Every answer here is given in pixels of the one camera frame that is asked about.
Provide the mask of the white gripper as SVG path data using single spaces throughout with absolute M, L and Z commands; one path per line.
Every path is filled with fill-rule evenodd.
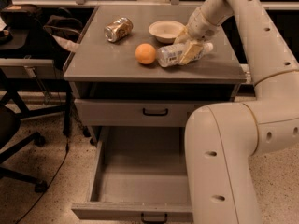
M 210 40 L 218 30 L 219 28 L 210 23 L 205 18 L 202 9 L 198 7 L 189 17 L 186 27 L 180 31 L 174 41 L 175 44 L 179 44 L 185 43 L 189 37 L 190 39 L 196 39 L 189 40 L 184 44 L 184 49 L 178 63 L 186 65 L 191 62 L 204 48 L 203 43 L 200 41 Z

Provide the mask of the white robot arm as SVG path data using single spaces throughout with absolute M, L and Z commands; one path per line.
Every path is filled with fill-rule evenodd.
M 188 118 L 185 156 L 194 224 L 262 224 L 248 158 L 298 141 L 298 62 L 260 0 L 206 0 L 177 41 L 194 46 L 234 18 L 256 98 L 205 105 Z

